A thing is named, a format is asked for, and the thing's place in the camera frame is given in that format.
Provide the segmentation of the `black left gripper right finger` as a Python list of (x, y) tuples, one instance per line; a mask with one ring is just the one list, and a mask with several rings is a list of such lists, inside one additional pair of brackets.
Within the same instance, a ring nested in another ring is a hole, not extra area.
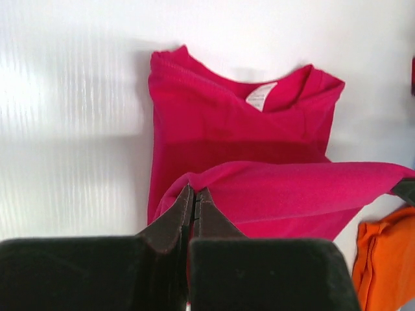
[(322, 239), (251, 239), (197, 194), (191, 310), (360, 310), (340, 250)]

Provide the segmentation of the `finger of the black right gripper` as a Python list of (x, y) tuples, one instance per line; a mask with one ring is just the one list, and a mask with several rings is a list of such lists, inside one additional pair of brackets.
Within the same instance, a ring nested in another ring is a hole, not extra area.
[(403, 178), (393, 188), (392, 193), (400, 197), (408, 205), (415, 205), (415, 178)]

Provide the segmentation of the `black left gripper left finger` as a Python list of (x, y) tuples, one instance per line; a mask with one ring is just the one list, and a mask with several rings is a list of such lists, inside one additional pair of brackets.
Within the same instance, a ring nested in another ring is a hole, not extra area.
[(195, 193), (130, 236), (17, 238), (1, 243), (2, 310), (185, 310)]

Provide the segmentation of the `magenta t-shirt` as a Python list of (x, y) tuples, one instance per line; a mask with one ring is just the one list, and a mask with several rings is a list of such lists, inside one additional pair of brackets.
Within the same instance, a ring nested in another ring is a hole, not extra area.
[(229, 80), (186, 47), (154, 52), (148, 90), (154, 151), (148, 225), (181, 190), (208, 189), (217, 209), (247, 238), (333, 242), (366, 205), (410, 168), (379, 162), (333, 162), (326, 156), (335, 104), (344, 82), (313, 65), (263, 83)]

